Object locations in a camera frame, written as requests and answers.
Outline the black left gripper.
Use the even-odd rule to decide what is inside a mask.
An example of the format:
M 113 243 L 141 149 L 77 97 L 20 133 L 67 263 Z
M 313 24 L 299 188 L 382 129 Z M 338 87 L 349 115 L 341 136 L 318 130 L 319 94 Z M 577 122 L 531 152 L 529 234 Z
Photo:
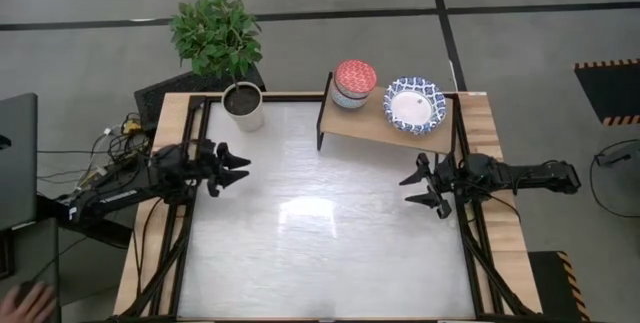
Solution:
M 194 156 L 188 163 L 188 180 L 200 183 L 206 179 L 207 190 L 211 197 L 220 195 L 219 186 L 226 189 L 233 183 L 247 177 L 248 171 L 220 170 L 220 165 L 228 169 L 236 169 L 251 164 L 251 161 L 232 154 L 226 142 L 217 145 L 209 139 L 192 140 L 195 145 Z

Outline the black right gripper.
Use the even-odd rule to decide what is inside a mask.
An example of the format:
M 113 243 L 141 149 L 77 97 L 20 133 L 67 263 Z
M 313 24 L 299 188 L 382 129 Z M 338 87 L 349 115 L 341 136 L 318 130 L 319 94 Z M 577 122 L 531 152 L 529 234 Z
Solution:
M 411 203 L 435 208 L 440 219 L 447 218 L 452 208 L 442 197 L 443 193 L 458 193 L 464 199 L 488 197 L 490 181 L 490 165 L 492 158 L 487 155 L 471 155 L 466 160 L 456 163 L 451 155 L 438 163 L 431 175 L 430 161 L 425 153 L 419 153 L 416 158 L 416 171 L 399 185 L 416 184 L 429 178 L 430 187 L 426 193 L 406 197 Z

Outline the blue patterned paper bowl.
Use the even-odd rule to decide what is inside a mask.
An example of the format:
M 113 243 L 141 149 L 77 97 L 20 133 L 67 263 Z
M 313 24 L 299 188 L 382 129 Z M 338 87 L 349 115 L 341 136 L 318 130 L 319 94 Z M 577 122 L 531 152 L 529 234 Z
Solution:
M 382 105 L 392 126 L 413 135 L 433 132 L 447 116 L 444 93 L 420 76 L 394 80 L 384 91 Z

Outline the teal patterned bowl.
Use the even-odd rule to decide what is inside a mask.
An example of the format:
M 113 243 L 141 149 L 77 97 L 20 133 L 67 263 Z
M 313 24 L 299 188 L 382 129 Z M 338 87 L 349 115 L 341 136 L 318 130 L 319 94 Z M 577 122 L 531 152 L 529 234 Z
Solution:
M 344 109 L 359 109 L 367 103 L 368 98 L 354 99 L 332 90 L 330 96 L 334 103 Z

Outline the wooden shelf with black legs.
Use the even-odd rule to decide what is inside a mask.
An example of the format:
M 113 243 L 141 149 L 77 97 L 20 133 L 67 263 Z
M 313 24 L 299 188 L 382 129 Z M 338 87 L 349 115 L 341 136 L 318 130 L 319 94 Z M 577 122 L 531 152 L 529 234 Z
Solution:
M 333 73 L 327 76 L 321 108 L 316 123 L 316 149 L 321 150 L 324 134 L 365 139 L 421 151 L 446 154 L 455 148 L 456 119 L 454 112 L 459 103 L 452 95 L 447 103 L 447 115 L 433 132 L 413 135 L 400 131 L 389 123 L 383 113 L 384 89 L 376 87 L 368 102 L 361 108 L 348 110 L 338 106 L 330 95 Z

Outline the white plant pot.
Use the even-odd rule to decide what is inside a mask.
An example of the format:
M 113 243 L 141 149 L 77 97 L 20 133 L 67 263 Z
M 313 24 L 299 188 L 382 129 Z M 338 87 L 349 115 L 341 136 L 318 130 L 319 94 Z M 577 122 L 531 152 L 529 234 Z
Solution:
M 241 81 L 229 86 L 221 102 L 241 131 L 251 132 L 263 126 L 263 94 L 254 83 Z

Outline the white table mat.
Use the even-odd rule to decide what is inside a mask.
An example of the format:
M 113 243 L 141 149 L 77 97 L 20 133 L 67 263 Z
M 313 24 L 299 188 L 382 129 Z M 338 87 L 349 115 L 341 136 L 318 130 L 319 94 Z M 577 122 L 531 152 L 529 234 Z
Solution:
M 207 135 L 248 176 L 198 192 L 178 313 L 185 318 L 470 318 L 455 217 L 411 197 L 417 154 L 316 137 L 315 103 L 269 103 L 243 132 L 218 105 Z

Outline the green leafy plant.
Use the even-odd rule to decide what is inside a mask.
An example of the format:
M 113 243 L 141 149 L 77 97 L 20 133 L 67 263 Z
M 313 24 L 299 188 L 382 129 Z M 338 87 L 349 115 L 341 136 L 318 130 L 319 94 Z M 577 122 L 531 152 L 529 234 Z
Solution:
M 228 78 L 234 95 L 248 94 L 240 80 L 262 60 L 257 39 L 262 29 L 242 0 L 181 3 L 169 27 L 179 59 L 188 61 L 195 74 Z

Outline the black desk foot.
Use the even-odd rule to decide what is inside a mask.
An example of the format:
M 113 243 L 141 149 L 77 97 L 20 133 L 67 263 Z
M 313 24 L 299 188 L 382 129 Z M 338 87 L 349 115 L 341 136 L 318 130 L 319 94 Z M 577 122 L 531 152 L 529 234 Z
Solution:
M 56 198 L 49 198 L 40 193 L 36 195 L 36 220 L 52 218 L 60 228 L 80 233 L 85 237 L 111 245 L 120 249 L 127 249 L 131 239 L 132 229 L 106 219 L 93 218 L 83 215 L 80 209 L 72 204 L 74 196 L 64 194 Z

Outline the black hazard striped mat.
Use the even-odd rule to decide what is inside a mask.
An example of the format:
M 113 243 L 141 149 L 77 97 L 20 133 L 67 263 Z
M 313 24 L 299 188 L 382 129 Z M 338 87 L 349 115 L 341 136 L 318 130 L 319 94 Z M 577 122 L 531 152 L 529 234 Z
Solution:
M 568 254 L 537 251 L 529 252 L 528 257 L 543 313 L 557 319 L 590 322 Z
M 574 73 L 603 126 L 640 125 L 640 59 L 576 63 Z

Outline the grey floor box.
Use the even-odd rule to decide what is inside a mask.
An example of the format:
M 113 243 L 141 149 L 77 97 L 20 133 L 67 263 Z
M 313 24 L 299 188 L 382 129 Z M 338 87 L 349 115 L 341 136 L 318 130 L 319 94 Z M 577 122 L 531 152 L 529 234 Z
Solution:
M 610 166 L 617 162 L 628 160 L 631 158 L 630 153 L 625 152 L 613 152 L 613 153 L 600 153 L 595 156 L 595 161 L 599 166 Z

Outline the grey desk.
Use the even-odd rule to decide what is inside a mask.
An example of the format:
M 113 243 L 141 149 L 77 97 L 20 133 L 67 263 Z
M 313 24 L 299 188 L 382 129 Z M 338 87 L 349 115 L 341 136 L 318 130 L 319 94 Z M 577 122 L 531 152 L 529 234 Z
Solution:
M 14 274 L 0 279 L 0 302 L 11 288 L 26 281 L 45 282 L 59 295 L 58 226 L 54 219 L 13 231 Z

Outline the dark monitor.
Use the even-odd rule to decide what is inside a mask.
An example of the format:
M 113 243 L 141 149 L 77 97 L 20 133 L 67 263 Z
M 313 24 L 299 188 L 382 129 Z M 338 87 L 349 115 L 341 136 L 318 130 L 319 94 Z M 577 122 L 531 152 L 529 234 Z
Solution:
M 0 100 L 0 231 L 36 217 L 37 104 L 34 93 Z

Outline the black computer mouse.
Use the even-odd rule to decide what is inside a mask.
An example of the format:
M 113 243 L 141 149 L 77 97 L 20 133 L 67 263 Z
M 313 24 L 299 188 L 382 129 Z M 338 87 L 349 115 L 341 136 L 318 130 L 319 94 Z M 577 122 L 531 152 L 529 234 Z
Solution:
M 17 301 L 22 301 L 26 298 L 26 296 L 31 292 L 31 290 L 34 288 L 34 286 L 36 285 L 35 281 L 29 280 L 29 281 L 24 281 L 22 283 L 19 284 L 19 289 L 18 289 L 18 293 L 16 295 L 16 300 Z

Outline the person's hand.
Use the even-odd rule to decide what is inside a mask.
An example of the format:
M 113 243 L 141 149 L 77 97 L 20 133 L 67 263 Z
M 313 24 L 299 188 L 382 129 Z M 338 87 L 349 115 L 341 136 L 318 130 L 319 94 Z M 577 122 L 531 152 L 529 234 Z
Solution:
M 14 286 L 0 301 L 0 323 L 45 323 L 56 310 L 54 289 L 44 282 L 36 283 L 18 302 L 20 291 Z

